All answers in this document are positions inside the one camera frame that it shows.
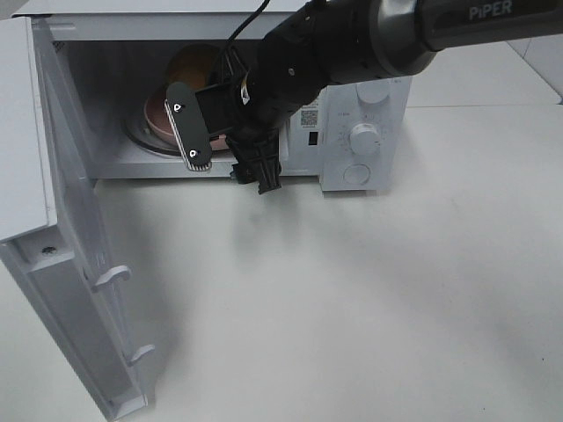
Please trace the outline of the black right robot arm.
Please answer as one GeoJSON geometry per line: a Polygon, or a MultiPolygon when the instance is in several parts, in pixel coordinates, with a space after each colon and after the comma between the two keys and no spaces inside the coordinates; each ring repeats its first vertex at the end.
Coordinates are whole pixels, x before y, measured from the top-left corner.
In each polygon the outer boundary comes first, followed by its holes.
{"type": "Polygon", "coordinates": [[[232,176],[281,185],[278,131],[329,85],[414,76],[446,48],[559,34],[559,1],[309,1],[258,43],[250,68],[198,91],[232,176]]]}

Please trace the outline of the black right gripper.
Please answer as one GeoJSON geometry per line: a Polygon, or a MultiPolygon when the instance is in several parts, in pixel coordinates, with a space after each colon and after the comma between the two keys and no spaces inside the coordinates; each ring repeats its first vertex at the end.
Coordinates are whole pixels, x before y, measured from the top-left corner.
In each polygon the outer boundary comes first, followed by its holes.
{"type": "Polygon", "coordinates": [[[258,182],[259,194],[282,187],[278,128],[329,83],[316,53],[316,23],[284,20],[260,41],[245,74],[196,93],[208,132],[228,135],[237,160],[231,177],[241,185],[258,182]]]}

